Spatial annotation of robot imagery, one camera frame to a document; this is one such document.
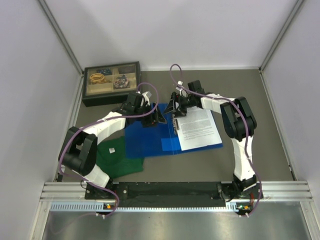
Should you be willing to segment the metal folder clip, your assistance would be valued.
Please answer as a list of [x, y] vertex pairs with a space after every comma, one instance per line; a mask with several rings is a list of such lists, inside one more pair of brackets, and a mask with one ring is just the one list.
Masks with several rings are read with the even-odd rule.
[[177, 135], [180, 127], [179, 127], [178, 119], [175, 117], [175, 115], [172, 116], [172, 125], [173, 125], [174, 134]]

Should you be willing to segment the blue file folder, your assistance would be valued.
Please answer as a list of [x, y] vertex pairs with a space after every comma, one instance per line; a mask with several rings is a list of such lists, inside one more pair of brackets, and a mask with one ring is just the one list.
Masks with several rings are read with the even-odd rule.
[[125, 153], [128, 158], [146, 158], [168, 155], [178, 155], [196, 151], [218, 149], [223, 147], [202, 147], [182, 151], [178, 135], [174, 134], [171, 113], [164, 115], [167, 124], [157, 124], [152, 127], [142, 127], [135, 122], [124, 131]]

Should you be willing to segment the printed white paper sheets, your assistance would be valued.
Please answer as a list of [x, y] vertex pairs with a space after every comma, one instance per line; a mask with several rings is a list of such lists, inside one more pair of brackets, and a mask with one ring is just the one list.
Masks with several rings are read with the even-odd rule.
[[199, 107], [188, 108], [186, 116], [176, 117], [175, 122], [182, 151], [223, 146], [210, 110]]

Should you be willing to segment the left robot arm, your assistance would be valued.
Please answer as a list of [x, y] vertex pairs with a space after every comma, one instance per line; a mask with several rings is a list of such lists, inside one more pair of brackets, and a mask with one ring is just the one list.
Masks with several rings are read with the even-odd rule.
[[144, 128], [166, 124], [158, 104], [151, 103], [150, 97], [149, 91], [131, 92], [120, 107], [105, 117], [81, 128], [69, 128], [58, 157], [60, 173], [63, 173], [62, 166], [69, 168], [95, 187], [98, 195], [109, 198], [114, 187], [110, 176], [96, 164], [98, 145], [136, 121]]

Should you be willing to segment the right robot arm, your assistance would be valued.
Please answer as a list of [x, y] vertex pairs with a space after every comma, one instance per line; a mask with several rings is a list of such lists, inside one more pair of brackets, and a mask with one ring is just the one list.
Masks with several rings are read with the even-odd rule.
[[164, 111], [182, 118], [187, 115], [187, 109], [198, 107], [221, 114], [223, 127], [231, 139], [234, 152], [235, 168], [230, 190], [220, 189], [221, 198], [245, 198], [257, 185], [257, 174], [253, 168], [252, 142], [257, 121], [245, 97], [228, 98], [214, 93], [205, 93], [199, 80], [176, 84], [170, 101]]

